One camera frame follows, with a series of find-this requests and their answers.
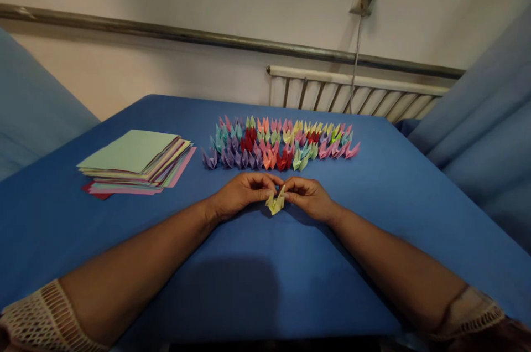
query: sleeve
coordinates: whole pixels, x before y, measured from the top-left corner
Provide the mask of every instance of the sleeve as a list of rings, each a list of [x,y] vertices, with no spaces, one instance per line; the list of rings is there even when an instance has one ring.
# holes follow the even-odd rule
[[[449,341],[466,334],[482,332],[505,319],[505,313],[488,295],[468,287],[449,306],[437,332],[428,334],[432,341]]]
[[[5,307],[0,317],[2,332],[7,335],[6,351],[105,352],[110,349],[87,337],[58,280]]]
[[[449,306],[437,332],[421,336],[433,352],[531,351],[531,332],[488,295],[469,287]]]

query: blue table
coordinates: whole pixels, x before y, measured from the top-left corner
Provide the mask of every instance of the blue table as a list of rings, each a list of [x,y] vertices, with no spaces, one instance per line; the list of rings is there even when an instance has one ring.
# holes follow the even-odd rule
[[[340,204],[431,254],[531,325],[531,257],[383,118],[147,96],[0,184],[0,305],[214,193],[238,171],[196,153],[174,189],[99,201],[76,164],[130,129],[207,147],[219,115],[353,123],[359,155],[310,162]],[[293,171],[282,172],[284,179]],[[136,343],[390,334],[400,323],[326,227],[262,204],[221,225],[127,338]]]

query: white radiator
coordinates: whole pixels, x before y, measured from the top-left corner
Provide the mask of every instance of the white radiator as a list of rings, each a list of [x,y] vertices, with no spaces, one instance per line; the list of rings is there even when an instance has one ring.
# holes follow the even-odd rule
[[[268,66],[269,104],[303,110],[348,113],[352,75]],[[449,88],[356,76],[352,113],[396,123],[423,118]]]

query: cord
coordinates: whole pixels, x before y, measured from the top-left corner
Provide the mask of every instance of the cord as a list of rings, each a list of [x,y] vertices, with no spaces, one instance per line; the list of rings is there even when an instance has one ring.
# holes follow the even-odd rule
[[[350,100],[348,102],[348,111],[352,114],[352,100],[354,99],[354,79],[356,79],[356,69],[358,67],[358,56],[360,53],[360,42],[361,42],[361,23],[363,22],[363,15],[360,16],[360,22],[358,23],[358,35],[356,37],[356,57],[354,58],[354,71],[352,72],[352,82],[350,84]]]

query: hand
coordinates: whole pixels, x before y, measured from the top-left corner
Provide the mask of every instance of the hand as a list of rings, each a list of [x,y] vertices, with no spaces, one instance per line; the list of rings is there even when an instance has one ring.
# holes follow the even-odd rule
[[[207,199],[207,215],[218,222],[226,221],[250,203],[266,201],[277,193],[275,185],[283,184],[282,179],[265,172],[240,172]]]
[[[341,215],[341,205],[330,198],[317,180],[293,177],[285,186],[286,201],[302,208],[313,219],[329,224]]]

